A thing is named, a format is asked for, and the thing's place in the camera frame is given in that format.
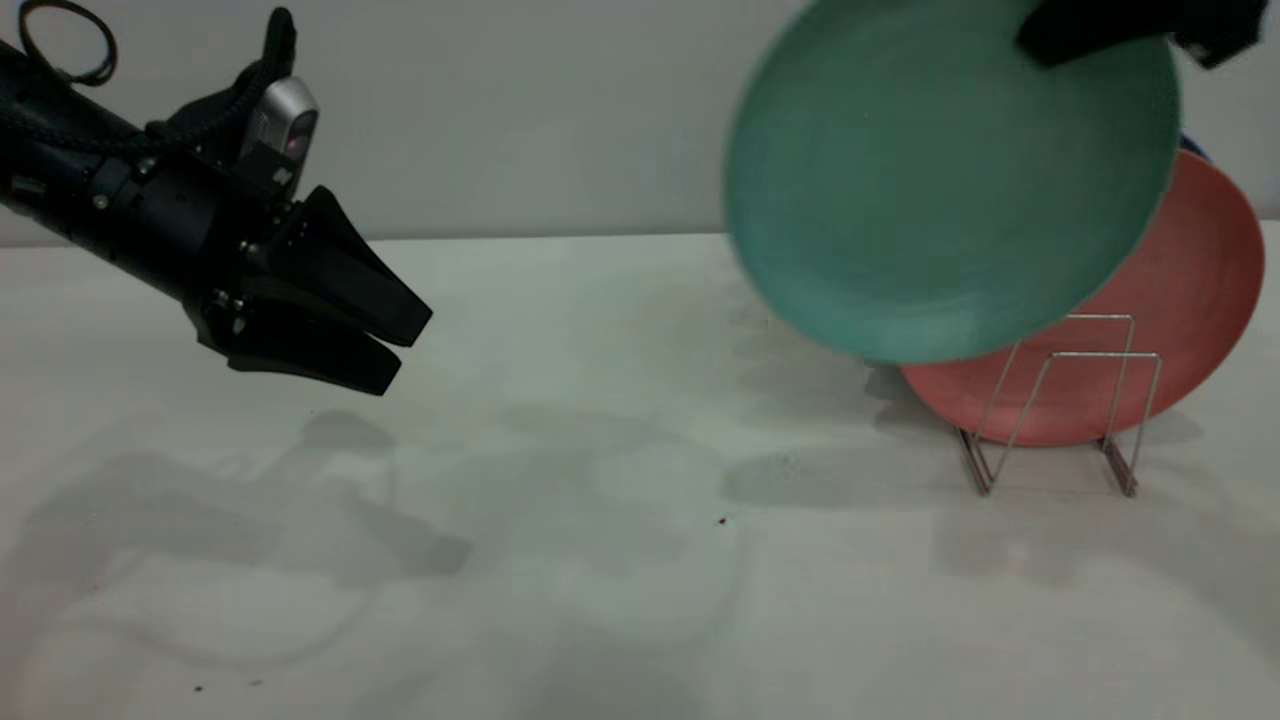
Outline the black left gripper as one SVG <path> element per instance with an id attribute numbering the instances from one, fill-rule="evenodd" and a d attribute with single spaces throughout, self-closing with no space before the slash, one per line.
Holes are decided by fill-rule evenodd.
<path id="1" fill-rule="evenodd" d="M 265 297 L 284 304 L 246 310 L 244 250 L 274 227 L 297 174 L 296 165 L 160 165 L 150 181 L 150 284 L 238 372 L 383 396 L 401 360 L 372 337 L 411 346 L 433 310 L 365 242 L 328 187 L 294 204 L 265 242 Z"/>

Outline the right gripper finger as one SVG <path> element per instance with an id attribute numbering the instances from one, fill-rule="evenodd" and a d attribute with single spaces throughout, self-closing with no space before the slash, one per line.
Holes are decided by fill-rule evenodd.
<path id="1" fill-rule="evenodd" d="M 1174 42 L 1202 69 L 1215 69 L 1260 44 L 1268 1 L 1183 1 Z"/>
<path id="2" fill-rule="evenodd" d="M 1018 46 L 1043 67 L 1060 67 L 1175 24 L 1175 1 L 1042 1 L 1021 23 Z"/>

